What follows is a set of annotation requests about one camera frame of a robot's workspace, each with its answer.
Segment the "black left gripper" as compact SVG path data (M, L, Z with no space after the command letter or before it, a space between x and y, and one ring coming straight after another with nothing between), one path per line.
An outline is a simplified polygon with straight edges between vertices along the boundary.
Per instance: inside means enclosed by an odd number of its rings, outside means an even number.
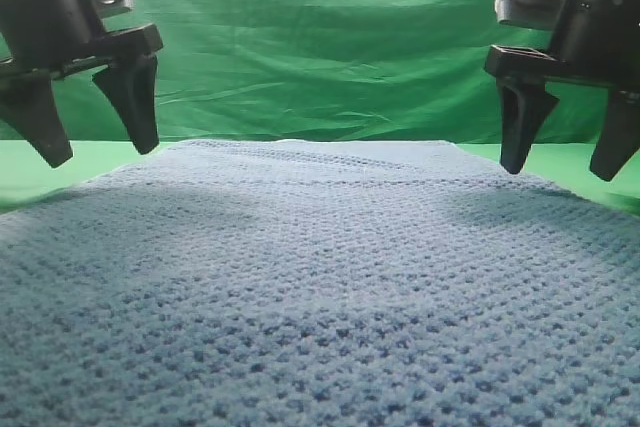
M163 41L153 24L110 31L103 21L92 0L1 0L1 36L10 52L1 61L1 76L65 77L110 64L92 80L115 109L136 151L145 155L159 145L155 53ZM51 168L73 156L49 77L2 86L1 120Z

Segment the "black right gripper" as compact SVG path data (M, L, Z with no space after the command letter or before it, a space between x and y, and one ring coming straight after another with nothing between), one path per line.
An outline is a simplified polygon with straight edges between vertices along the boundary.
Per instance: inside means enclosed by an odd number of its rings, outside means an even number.
M605 87L614 90L589 168L610 182L639 150L639 0L567 0L548 32L544 48L489 49L484 69L498 79L501 105L499 163L510 174L523 169L559 102L545 81Z

